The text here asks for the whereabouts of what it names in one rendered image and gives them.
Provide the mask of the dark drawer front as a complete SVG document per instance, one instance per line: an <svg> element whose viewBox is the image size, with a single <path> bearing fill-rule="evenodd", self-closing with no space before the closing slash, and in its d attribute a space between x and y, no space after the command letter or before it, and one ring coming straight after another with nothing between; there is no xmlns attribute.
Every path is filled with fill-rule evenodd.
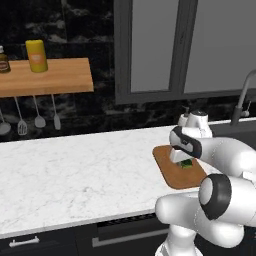
<svg viewBox="0 0 256 256"><path fill-rule="evenodd" d="M40 239L38 244L9 247L13 239L25 241L35 236ZM0 239L0 256L78 256L78 252L74 232L68 228Z"/></svg>

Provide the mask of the grey hanging slotted spatula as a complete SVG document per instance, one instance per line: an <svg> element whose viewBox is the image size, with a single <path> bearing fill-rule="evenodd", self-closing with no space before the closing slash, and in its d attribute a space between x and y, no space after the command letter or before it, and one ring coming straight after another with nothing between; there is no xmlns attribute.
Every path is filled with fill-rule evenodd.
<svg viewBox="0 0 256 256"><path fill-rule="evenodd" d="M14 98L14 100L15 100L16 107L17 107L18 114L19 114L19 118L20 118L20 120L18 122L18 125L17 125L17 131L18 131L18 134L20 136L25 136L27 134L27 132L28 132L28 127L27 127L26 122L22 118L20 107L19 107L19 103L18 103L18 99Z"/></svg>

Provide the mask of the grey sink tap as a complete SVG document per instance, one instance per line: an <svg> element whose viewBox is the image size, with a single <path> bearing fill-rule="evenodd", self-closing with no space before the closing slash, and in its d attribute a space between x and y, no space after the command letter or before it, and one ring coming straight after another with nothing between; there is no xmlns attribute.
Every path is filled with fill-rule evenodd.
<svg viewBox="0 0 256 256"><path fill-rule="evenodd" d="M237 105L234 108L233 114L232 114L232 118L231 118L231 126L236 126L239 122L240 117L242 116L242 112L243 112L243 103L244 103L244 99L249 87L249 83L250 80L256 75L256 69L253 69L252 71L250 71L243 83L243 88L241 91L241 94L239 96L239 100Z"/></svg>

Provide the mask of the grey hanging narrow spatula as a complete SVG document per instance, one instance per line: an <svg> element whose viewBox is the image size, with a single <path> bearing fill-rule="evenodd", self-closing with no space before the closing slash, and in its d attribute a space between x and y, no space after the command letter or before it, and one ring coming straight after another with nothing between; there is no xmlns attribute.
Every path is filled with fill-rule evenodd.
<svg viewBox="0 0 256 256"><path fill-rule="evenodd" d="M51 99L52 99L53 110L54 110L54 127L56 130L60 130L61 129L61 121L60 121L60 117L56 111L55 99L54 99L53 94L51 94Z"/></svg>

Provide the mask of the grey framed window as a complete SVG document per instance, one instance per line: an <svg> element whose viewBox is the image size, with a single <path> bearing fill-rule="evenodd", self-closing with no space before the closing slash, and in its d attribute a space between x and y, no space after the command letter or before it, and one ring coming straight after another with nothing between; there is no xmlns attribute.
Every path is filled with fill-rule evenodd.
<svg viewBox="0 0 256 256"><path fill-rule="evenodd" d="M238 95L256 72L256 0L114 0L114 55L118 104Z"/></svg>

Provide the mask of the dark sink basin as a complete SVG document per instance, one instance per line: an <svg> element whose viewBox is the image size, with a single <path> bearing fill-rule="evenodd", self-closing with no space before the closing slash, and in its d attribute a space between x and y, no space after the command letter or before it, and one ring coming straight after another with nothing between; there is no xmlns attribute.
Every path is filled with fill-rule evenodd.
<svg viewBox="0 0 256 256"><path fill-rule="evenodd" d="M234 138L256 148L256 120L242 119L236 126L231 126L229 122L211 124L210 128L216 137Z"/></svg>

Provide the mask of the brown wooden cutting board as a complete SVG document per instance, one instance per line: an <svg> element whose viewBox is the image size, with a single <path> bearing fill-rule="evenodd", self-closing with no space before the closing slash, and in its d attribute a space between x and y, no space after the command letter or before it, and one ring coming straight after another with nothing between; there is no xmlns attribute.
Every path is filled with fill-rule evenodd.
<svg viewBox="0 0 256 256"><path fill-rule="evenodd" d="M170 145L157 146L152 151L167 185L177 190L198 187L207 176L203 168L196 159L192 160L191 167L182 168L170 160L171 151Z"/></svg>

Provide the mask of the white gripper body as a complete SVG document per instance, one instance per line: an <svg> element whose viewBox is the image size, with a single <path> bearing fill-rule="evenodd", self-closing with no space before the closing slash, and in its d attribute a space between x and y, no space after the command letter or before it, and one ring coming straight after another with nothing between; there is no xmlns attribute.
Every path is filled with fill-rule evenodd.
<svg viewBox="0 0 256 256"><path fill-rule="evenodd" d="M189 155L183 152L182 150L177 150L174 147L171 148L170 160L173 163L182 162L184 160L187 160L188 158L189 158Z"/></svg>

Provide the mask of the yellow bottle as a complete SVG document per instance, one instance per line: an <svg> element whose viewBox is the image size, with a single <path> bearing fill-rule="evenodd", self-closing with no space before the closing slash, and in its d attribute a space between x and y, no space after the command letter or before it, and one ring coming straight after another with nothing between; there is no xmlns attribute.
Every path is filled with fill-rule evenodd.
<svg viewBox="0 0 256 256"><path fill-rule="evenodd" d="M30 69L34 73L48 70L47 58L42 40L27 40L25 42Z"/></svg>

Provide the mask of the brown bottle with white cap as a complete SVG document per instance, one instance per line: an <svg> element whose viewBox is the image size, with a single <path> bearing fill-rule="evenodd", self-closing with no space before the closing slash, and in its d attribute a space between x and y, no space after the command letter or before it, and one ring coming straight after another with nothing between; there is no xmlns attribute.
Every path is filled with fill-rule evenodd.
<svg viewBox="0 0 256 256"><path fill-rule="evenodd" d="M9 60L4 52L4 48L0 45L0 73L8 73L11 71Z"/></svg>

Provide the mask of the grey hanging spoon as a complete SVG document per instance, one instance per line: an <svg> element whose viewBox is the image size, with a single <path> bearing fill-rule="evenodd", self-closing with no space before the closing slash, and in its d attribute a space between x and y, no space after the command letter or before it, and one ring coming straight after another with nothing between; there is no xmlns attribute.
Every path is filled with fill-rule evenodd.
<svg viewBox="0 0 256 256"><path fill-rule="evenodd" d="M34 100L34 104L36 105L37 104L36 97L33 97L33 100ZM46 126L45 119L39 113L37 114L34 123L37 128L44 128Z"/></svg>

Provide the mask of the wooden wall shelf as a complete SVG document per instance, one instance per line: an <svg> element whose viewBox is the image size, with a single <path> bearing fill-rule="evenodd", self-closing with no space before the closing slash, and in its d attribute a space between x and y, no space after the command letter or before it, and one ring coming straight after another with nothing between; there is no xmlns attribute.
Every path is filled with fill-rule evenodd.
<svg viewBox="0 0 256 256"><path fill-rule="evenodd" d="M0 98L93 92L87 58L48 59L48 70L34 73L28 60L10 61L11 71L0 73Z"/></svg>

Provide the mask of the grey hanging ladle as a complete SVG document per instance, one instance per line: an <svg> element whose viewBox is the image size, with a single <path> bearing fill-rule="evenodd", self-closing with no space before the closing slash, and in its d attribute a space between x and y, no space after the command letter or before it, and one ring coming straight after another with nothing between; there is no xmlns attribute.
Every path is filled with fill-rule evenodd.
<svg viewBox="0 0 256 256"><path fill-rule="evenodd" d="M0 109L0 117L2 119L2 122L0 123L0 135L6 135L10 132L11 125L4 120L1 109Z"/></svg>

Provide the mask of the dark dishwasher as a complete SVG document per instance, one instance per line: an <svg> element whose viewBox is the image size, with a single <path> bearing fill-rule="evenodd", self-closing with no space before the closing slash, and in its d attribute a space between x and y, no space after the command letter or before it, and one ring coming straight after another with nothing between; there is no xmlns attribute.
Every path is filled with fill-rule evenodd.
<svg viewBox="0 0 256 256"><path fill-rule="evenodd" d="M98 222L75 228L78 256L154 256L167 234L129 242L92 247L92 239L107 240L144 232L168 229L154 213Z"/></svg>

